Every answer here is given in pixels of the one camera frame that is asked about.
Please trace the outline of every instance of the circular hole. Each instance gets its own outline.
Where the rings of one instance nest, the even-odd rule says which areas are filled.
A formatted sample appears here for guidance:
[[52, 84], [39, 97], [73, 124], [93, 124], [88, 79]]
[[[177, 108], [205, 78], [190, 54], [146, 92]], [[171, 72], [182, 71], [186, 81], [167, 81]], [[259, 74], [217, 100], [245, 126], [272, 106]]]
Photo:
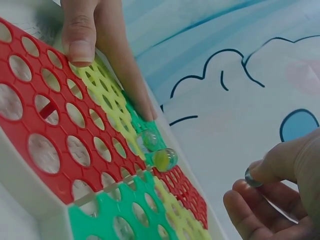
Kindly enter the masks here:
[[0, 41], [5, 43], [10, 43], [12, 41], [10, 30], [2, 22], [0, 22]]
[[106, 90], [107, 92], [109, 92], [109, 89], [107, 88], [107, 86], [105, 85], [105, 83], [100, 79], [100, 84], [102, 85], [102, 87], [104, 88], [104, 90]]
[[77, 86], [77, 84], [72, 81], [71, 79], [68, 79], [67, 81], [68, 87], [70, 89], [70, 92], [78, 99], [83, 99], [82, 92], [80, 88]]
[[100, 156], [107, 162], [111, 162], [112, 156], [107, 145], [97, 136], [93, 138], [93, 143]]
[[121, 192], [114, 178], [110, 174], [103, 172], [101, 175], [101, 181], [103, 185], [103, 191], [112, 199], [118, 202], [121, 201]]
[[29, 136], [28, 150], [34, 163], [48, 174], [56, 174], [60, 169], [60, 159], [54, 145], [43, 135]]
[[28, 54], [34, 57], [39, 57], [39, 49], [37, 48], [34, 41], [32, 41], [29, 37], [26, 36], [23, 36], [21, 41], [24, 49], [27, 51]]
[[172, 218], [167, 212], [165, 213], [165, 218], [166, 218], [167, 222], [169, 223], [169, 225], [170, 225], [173, 229], [176, 229], [175, 221], [173, 220], [173, 218]]
[[74, 204], [85, 214], [97, 217], [99, 213], [97, 199], [91, 187], [82, 180], [75, 180], [72, 185]]
[[137, 186], [134, 180], [128, 181], [128, 179], [125, 179], [125, 181], [127, 182], [127, 185], [129, 186], [129, 188], [131, 188], [132, 191], [137, 191]]
[[98, 65], [97, 66], [98, 67], [98, 70], [99, 70], [99, 72], [101, 73], [101, 75], [103, 76], [103, 77], [106, 77], [106, 72]]
[[193, 230], [194, 229], [194, 226], [192, 226], [190, 220], [187, 218], [186, 219], [186, 223], [188, 224], [188, 226]]
[[95, 94], [91, 89], [89, 89], [88, 87], [86, 88], [86, 90], [87, 90], [87, 92], [88, 92], [89, 97], [91, 98], [91, 100], [92, 100], [95, 104], [97, 104], [97, 105], [100, 106], [100, 102], [99, 102], [99, 99], [98, 99], [98, 97], [96, 96], [96, 94]]
[[205, 239], [204, 234], [202, 233], [202, 231], [198, 230], [198, 234], [200, 236], [201, 239]]
[[36, 111], [43, 120], [51, 125], [59, 123], [59, 115], [56, 106], [45, 96], [36, 95], [34, 99]]
[[94, 124], [102, 131], [105, 130], [104, 122], [102, 121], [101, 117], [96, 113], [96, 111], [93, 109], [89, 109], [89, 113]]
[[182, 203], [182, 201], [178, 200], [178, 203], [179, 203], [180, 207], [184, 208], [184, 204]]
[[111, 102], [108, 100], [108, 98], [107, 98], [105, 95], [102, 95], [102, 98], [103, 98], [103, 100], [105, 101], [105, 103], [108, 105], [108, 107], [109, 107], [110, 109], [113, 109], [113, 108], [112, 108], [112, 105], [111, 105]]
[[114, 130], [119, 132], [115, 119], [110, 114], [106, 114], [106, 118], [108, 119], [108, 122], [111, 125], [111, 127], [113, 127]]
[[178, 182], [178, 180], [173, 172], [171, 172], [171, 177], [174, 182], [176, 182], [176, 183]]
[[171, 178], [170, 178], [168, 175], [166, 175], [165, 178], [166, 178], [166, 180], [168, 181], [168, 184], [171, 185], [171, 187], [174, 188], [175, 185], [174, 185], [174, 183], [172, 182]]
[[169, 190], [168, 185], [166, 184], [166, 182], [163, 181], [162, 179], [160, 179], [160, 182], [162, 183], [162, 186], [164, 187], [165, 191], [167, 193], [170, 193], [170, 190]]
[[114, 100], [116, 107], [120, 110], [120, 112], [124, 113], [123, 107], [116, 101]]
[[129, 223], [122, 217], [116, 216], [113, 221], [113, 228], [120, 240], [134, 240], [135, 233]]
[[170, 239], [167, 230], [163, 226], [161, 226], [160, 224], [158, 225], [158, 233], [159, 233], [162, 240], [169, 240]]
[[67, 144], [73, 159], [82, 166], [89, 167], [90, 155], [81, 140], [75, 136], [68, 136]]
[[157, 197], [160, 199], [160, 201], [163, 203], [163, 202], [165, 201], [165, 198], [164, 198], [164, 196], [162, 195], [161, 191], [160, 191], [157, 187], [154, 188], [154, 191], [155, 191], [156, 196], [157, 196]]
[[22, 102], [17, 93], [8, 85], [0, 83], [0, 114], [11, 121], [17, 121], [23, 115]]
[[175, 214], [177, 217], [180, 217], [179, 211], [178, 211], [178, 209], [176, 208], [176, 206], [175, 206], [174, 204], [171, 204], [171, 208], [172, 208], [174, 214]]
[[126, 144], [128, 145], [129, 149], [131, 150], [131, 152], [138, 156], [138, 152], [137, 152], [137, 149], [135, 148], [135, 146], [131, 143], [131, 141], [127, 140], [126, 141]]
[[30, 82], [32, 74], [28, 64], [19, 56], [9, 57], [9, 65], [13, 74], [21, 81]]
[[118, 90], [112, 85], [111, 85], [111, 89], [112, 89], [112, 91], [114, 91], [115, 95], [117, 95], [119, 97]]
[[138, 221], [145, 227], [149, 226], [149, 220], [148, 217], [145, 213], [145, 211], [143, 210], [143, 208], [137, 204], [136, 202], [134, 202], [132, 204], [132, 211], [136, 217], [136, 219], [138, 219]]
[[90, 81], [94, 86], [96, 86], [96, 83], [95, 83], [95, 81], [92, 79], [92, 76], [90, 75], [90, 73], [88, 73], [87, 71], [85, 71], [85, 75], [86, 75], [86, 77], [89, 79], [89, 81]]
[[73, 74], [76, 75], [78, 78], [81, 79], [81, 76], [80, 76], [80, 74], [79, 74], [78, 68], [77, 68], [76, 66], [72, 65], [71, 62], [69, 62], [69, 67], [70, 67], [71, 71], [73, 72]]
[[190, 235], [189, 235], [189, 233], [187, 232], [187, 230], [185, 230], [184, 228], [183, 228], [183, 235], [185, 236], [185, 239], [186, 240], [191, 240], [191, 237], [190, 237]]
[[121, 171], [121, 175], [122, 175], [123, 179], [131, 176], [130, 172], [127, 169], [125, 169], [124, 167], [121, 167], [120, 171]]
[[49, 60], [50, 62], [55, 65], [57, 68], [62, 69], [62, 63], [58, 57], [57, 54], [55, 54], [53, 51], [48, 50], [46, 52], [48, 54]]
[[78, 125], [80, 128], [85, 128], [85, 119], [82, 113], [79, 111], [79, 109], [73, 105], [72, 103], [66, 104], [66, 111], [70, 117], [70, 119]]
[[144, 171], [141, 169], [141, 167], [139, 167], [136, 163], [134, 164], [134, 169], [136, 172], [136, 175], [143, 180], [145, 183], [147, 182], [146, 176]]
[[125, 159], [127, 157], [127, 154], [122, 144], [114, 137], [112, 138], [112, 143], [117, 153]]
[[148, 206], [154, 211], [154, 212], [158, 212], [158, 208], [157, 205], [154, 201], [154, 199], [148, 194], [148, 193], [144, 193], [144, 198], [146, 203], [148, 204]]
[[43, 68], [41, 70], [41, 74], [42, 74], [43, 80], [49, 86], [49, 88], [51, 88], [56, 92], [60, 92], [61, 90], [60, 83], [56, 78], [56, 76], [50, 70]]
[[191, 202], [191, 208], [194, 212], [197, 212], [197, 208], [193, 202]]
[[130, 132], [127, 123], [126, 123], [121, 117], [119, 117], [119, 119], [120, 119], [120, 122], [121, 122], [121, 125], [123, 126], [123, 128], [124, 128], [127, 132]]

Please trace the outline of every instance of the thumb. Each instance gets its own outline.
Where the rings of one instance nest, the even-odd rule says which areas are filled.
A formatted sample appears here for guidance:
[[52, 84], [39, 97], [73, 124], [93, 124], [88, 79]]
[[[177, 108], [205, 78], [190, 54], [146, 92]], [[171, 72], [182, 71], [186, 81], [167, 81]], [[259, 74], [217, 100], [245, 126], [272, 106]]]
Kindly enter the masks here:
[[295, 140], [282, 142], [272, 148], [262, 160], [253, 162], [248, 170], [253, 180], [262, 184], [288, 180], [297, 183], [297, 166], [305, 152], [306, 145], [314, 132]]
[[98, 0], [63, 0], [62, 45], [76, 67], [90, 65], [95, 59], [97, 40], [94, 11]]

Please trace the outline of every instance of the red plastic piece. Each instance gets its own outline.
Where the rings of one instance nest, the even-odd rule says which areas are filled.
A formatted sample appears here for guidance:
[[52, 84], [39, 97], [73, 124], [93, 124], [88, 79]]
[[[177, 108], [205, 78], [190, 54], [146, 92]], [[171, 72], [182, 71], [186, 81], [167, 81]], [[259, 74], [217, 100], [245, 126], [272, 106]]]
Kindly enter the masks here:
[[208, 229], [207, 204], [179, 166], [167, 172], [160, 172], [155, 167], [152, 170], [154, 175], [164, 181], [170, 193], [194, 214], [195, 219], [200, 221], [205, 229]]
[[[0, 18], [0, 23], [9, 29], [12, 36], [9, 43], [0, 40], [0, 84], [10, 86], [19, 96], [23, 107], [23, 115], [20, 120], [12, 121], [0, 115], [0, 126], [22, 158], [51, 191], [65, 204], [70, 204], [74, 201], [72, 186], [75, 180], [86, 182], [95, 192], [98, 192], [103, 189], [102, 173], [108, 173], [116, 182], [120, 182], [123, 180], [121, 168], [125, 168], [131, 175], [136, 173], [135, 165], [145, 170], [144, 161], [130, 151], [125, 138], [113, 129], [105, 112], [91, 100], [82, 80], [75, 76], [70, 69], [67, 58], [4, 19]], [[30, 55], [26, 51], [22, 44], [22, 37], [27, 37], [33, 41], [39, 51], [38, 57]], [[50, 61], [49, 50], [58, 56], [62, 68], [55, 66]], [[9, 57], [12, 55], [20, 57], [27, 63], [32, 74], [31, 81], [22, 81], [15, 76], [9, 64]], [[42, 68], [54, 73], [60, 84], [60, 92], [48, 87], [41, 75]], [[67, 79], [76, 83], [82, 92], [83, 99], [78, 99], [71, 93]], [[51, 101], [51, 104], [42, 110], [42, 116], [35, 107], [35, 97], [38, 94]], [[66, 108], [67, 103], [73, 104], [82, 113], [85, 128], [78, 127], [70, 119]], [[52, 112], [53, 108], [59, 116], [57, 125], [49, 124], [43, 119]], [[104, 130], [99, 129], [94, 124], [90, 117], [90, 109], [94, 109], [101, 117], [105, 125]], [[34, 163], [28, 150], [28, 139], [31, 134], [43, 135], [53, 144], [60, 159], [58, 173], [46, 173]], [[91, 159], [90, 166], [82, 166], [73, 159], [67, 145], [68, 136], [77, 137], [86, 146]], [[94, 137], [99, 137], [104, 141], [110, 150], [111, 162], [107, 162], [99, 155], [94, 145]], [[126, 159], [118, 154], [112, 144], [112, 138], [121, 143], [126, 152]]]

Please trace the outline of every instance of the fingernail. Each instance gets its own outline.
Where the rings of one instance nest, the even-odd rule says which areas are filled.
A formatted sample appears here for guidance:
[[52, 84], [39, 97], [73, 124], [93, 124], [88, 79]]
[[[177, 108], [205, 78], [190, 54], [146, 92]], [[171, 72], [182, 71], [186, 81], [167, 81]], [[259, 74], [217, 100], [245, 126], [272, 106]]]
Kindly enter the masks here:
[[254, 169], [256, 166], [258, 166], [263, 160], [258, 160], [258, 161], [254, 161], [250, 164], [249, 169], [252, 170]]
[[257, 188], [257, 187], [260, 187], [260, 186], [263, 185], [261, 182], [258, 182], [258, 181], [254, 180], [254, 179], [252, 178], [252, 176], [251, 176], [251, 174], [250, 174], [250, 167], [248, 167], [248, 168], [246, 169], [246, 171], [245, 171], [245, 173], [244, 173], [244, 179], [245, 179], [246, 183], [247, 183], [249, 186], [253, 187], [253, 188]]
[[95, 59], [95, 46], [87, 41], [73, 41], [67, 54], [70, 62], [91, 63]]

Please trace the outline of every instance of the hand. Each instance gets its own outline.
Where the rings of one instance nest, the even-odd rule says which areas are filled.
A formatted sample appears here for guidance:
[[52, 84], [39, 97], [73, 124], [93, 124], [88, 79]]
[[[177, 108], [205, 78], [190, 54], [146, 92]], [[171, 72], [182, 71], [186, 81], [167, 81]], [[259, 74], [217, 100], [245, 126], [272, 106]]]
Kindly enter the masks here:
[[[266, 199], [298, 223], [278, 212]], [[299, 193], [281, 182], [253, 188], [238, 180], [223, 201], [243, 240], [320, 239]]]
[[61, 0], [64, 10], [62, 44], [76, 67], [89, 66], [95, 46], [106, 55], [112, 69], [146, 121], [157, 118], [143, 77], [131, 52], [121, 0]]
[[[278, 144], [249, 166], [252, 178], [263, 186], [254, 189], [237, 181], [224, 196], [231, 221], [244, 240], [320, 239], [316, 232], [320, 230], [319, 159], [320, 128]], [[300, 195], [282, 180], [296, 183]], [[289, 212], [298, 224], [285, 220], [262, 196]]]

